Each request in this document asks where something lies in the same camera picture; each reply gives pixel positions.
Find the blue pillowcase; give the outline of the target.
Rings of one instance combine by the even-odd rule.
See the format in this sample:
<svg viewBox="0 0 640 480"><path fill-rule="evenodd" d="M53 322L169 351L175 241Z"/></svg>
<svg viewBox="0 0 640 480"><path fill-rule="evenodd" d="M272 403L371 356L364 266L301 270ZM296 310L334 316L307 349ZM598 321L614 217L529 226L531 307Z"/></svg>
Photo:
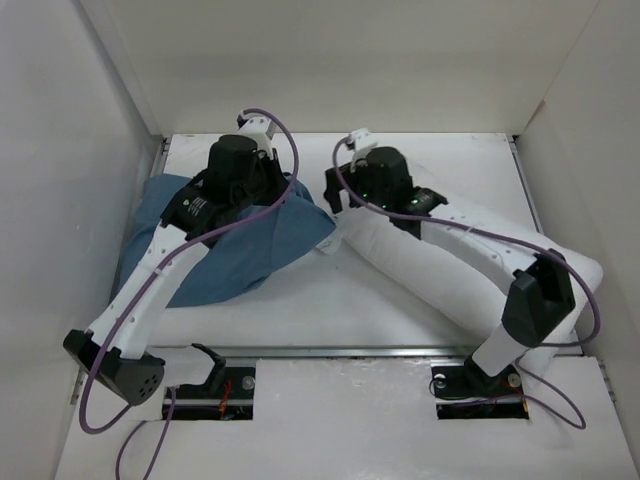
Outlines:
<svg viewBox="0 0 640 480"><path fill-rule="evenodd" d="M145 253L169 200L187 177L160 174L144 184L131 239L124 250L118 278L123 287ZM284 205L269 215L219 237L183 280L170 308L218 304L259 288L274 272L309 253L336 229L315 205L306 186L296 182Z"/></svg>

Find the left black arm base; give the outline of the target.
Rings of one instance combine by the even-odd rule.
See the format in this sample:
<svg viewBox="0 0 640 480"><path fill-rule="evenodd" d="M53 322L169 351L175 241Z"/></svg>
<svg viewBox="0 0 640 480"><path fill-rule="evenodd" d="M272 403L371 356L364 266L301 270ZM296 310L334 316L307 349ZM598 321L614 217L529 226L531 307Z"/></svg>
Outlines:
<svg viewBox="0 0 640 480"><path fill-rule="evenodd" d="M256 361L223 358L213 377L201 385L176 388L172 420L248 421L254 415Z"/></svg>

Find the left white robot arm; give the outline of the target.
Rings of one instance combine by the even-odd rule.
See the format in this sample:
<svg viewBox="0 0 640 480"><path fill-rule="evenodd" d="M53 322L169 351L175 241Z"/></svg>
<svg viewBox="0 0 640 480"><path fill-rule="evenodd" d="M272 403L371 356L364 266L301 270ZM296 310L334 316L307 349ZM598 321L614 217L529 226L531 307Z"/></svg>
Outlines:
<svg viewBox="0 0 640 480"><path fill-rule="evenodd" d="M271 135L221 136L206 168L167 203L145 253L109 306L86 330L66 335L66 352L130 406L148 400L166 373L202 396L217 394L224 373L213 354L195 346L152 351L151 331L219 237L242 225L240 213L253 205L271 210L288 186Z"/></svg>

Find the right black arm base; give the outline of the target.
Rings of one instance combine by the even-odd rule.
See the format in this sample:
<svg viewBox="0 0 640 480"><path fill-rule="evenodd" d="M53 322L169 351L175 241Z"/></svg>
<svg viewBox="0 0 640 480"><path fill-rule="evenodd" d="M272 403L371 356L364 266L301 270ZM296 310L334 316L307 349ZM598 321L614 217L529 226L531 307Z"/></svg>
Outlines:
<svg viewBox="0 0 640 480"><path fill-rule="evenodd" d="M495 377L469 359L460 365L434 365L429 391L439 420L529 419L523 381L512 365Z"/></svg>

